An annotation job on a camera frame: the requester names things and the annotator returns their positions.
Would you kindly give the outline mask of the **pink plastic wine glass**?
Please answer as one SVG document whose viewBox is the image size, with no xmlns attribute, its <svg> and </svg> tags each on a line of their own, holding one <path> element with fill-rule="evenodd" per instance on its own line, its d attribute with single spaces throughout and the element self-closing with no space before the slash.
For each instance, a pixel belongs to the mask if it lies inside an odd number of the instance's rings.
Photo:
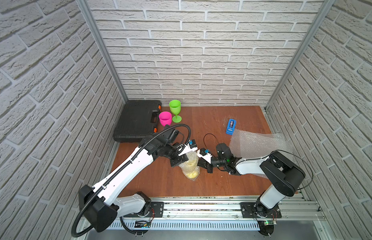
<svg viewBox="0 0 372 240">
<path fill-rule="evenodd" d="M 172 122 L 173 122 L 173 116 L 170 112 L 161 112 L 159 114 L 159 120 L 160 120 L 160 124 L 165 127 L 167 125 L 171 125 Z"/>
</svg>

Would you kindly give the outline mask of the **blue tape dispenser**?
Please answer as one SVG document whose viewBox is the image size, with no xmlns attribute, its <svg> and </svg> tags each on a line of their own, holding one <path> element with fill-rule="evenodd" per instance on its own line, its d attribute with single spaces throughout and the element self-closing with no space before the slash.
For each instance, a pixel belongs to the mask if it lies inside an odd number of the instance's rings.
<svg viewBox="0 0 372 240">
<path fill-rule="evenodd" d="M 233 135 L 235 129 L 236 129 L 236 124 L 237 124 L 237 121 L 234 120 L 234 119 L 229 119 L 229 122 L 228 122 L 228 125 L 227 125 L 227 128 L 226 128 L 226 134 L 228 135 Z"/>
</svg>

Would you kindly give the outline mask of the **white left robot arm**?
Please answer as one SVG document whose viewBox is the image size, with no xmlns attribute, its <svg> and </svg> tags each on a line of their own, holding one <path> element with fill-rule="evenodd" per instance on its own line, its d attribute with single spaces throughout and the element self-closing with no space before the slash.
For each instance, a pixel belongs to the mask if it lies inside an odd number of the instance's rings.
<svg viewBox="0 0 372 240">
<path fill-rule="evenodd" d="M 102 232 L 116 218 L 143 211 L 150 202 L 146 195 L 136 193 L 120 201 L 117 198 L 128 183 L 156 158 L 165 157 L 179 164 L 187 161 L 187 153 L 197 150 L 195 140 L 187 140 L 178 146 L 172 142 L 171 139 L 165 138 L 164 134 L 148 137 L 103 180 L 92 187 L 81 187 L 78 191 L 80 212 L 72 225 L 72 237 L 80 237 L 91 229 Z"/>
</svg>

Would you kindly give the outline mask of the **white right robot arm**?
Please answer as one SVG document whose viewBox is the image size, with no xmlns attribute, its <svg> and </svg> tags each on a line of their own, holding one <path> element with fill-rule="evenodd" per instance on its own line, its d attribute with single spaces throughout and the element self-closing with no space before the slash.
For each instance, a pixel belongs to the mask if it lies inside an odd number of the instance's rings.
<svg viewBox="0 0 372 240">
<path fill-rule="evenodd" d="M 305 178 L 305 172 L 280 150 L 262 158 L 245 159 L 234 157 L 230 148 L 222 143 L 217 145 L 217 156 L 209 150 L 200 149 L 198 166 L 212 173 L 214 168 L 231 175 L 263 175 L 271 186 L 260 195 L 253 207 L 260 217 L 268 216 L 285 197 L 292 197 Z"/>
</svg>

